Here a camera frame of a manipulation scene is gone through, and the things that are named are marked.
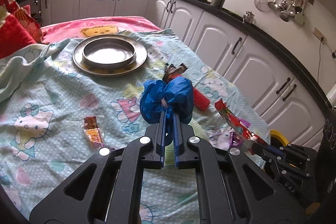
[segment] triangular cutout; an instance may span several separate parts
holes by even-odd
[[[64,193],[79,201],[83,200],[96,168],[96,164],[90,164],[65,188]]]
[[[254,197],[260,201],[270,195],[273,195],[274,190],[258,176],[248,165],[243,166],[243,170],[247,176],[248,182],[251,185]]]

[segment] silver screw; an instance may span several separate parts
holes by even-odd
[[[144,136],[144,137],[141,137],[139,141],[142,144],[146,144],[146,143],[149,143],[151,141],[151,138],[147,137],[147,136]]]
[[[230,149],[230,154],[233,156],[238,156],[240,154],[240,150],[238,148],[231,148]]]
[[[189,138],[189,142],[191,143],[199,143],[199,141],[200,141],[200,138],[196,136],[192,136]]]
[[[103,147],[99,150],[101,156],[107,156],[110,153],[110,150],[107,147]]]

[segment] yellow bear print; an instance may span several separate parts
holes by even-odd
[[[101,34],[116,34],[119,31],[115,25],[95,26],[82,29],[81,33],[86,37],[94,37]]]

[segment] pink cloth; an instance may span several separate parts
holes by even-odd
[[[128,30],[132,32],[160,31],[152,22],[144,17],[96,17],[62,22],[43,27],[44,34],[42,43],[49,44],[61,41],[66,38],[87,37],[82,32],[85,28],[97,26],[117,26],[119,31]]]

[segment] metal bowl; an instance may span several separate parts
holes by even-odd
[[[123,38],[97,38],[83,49],[84,62],[98,69],[120,69],[136,58],[134,45]]]

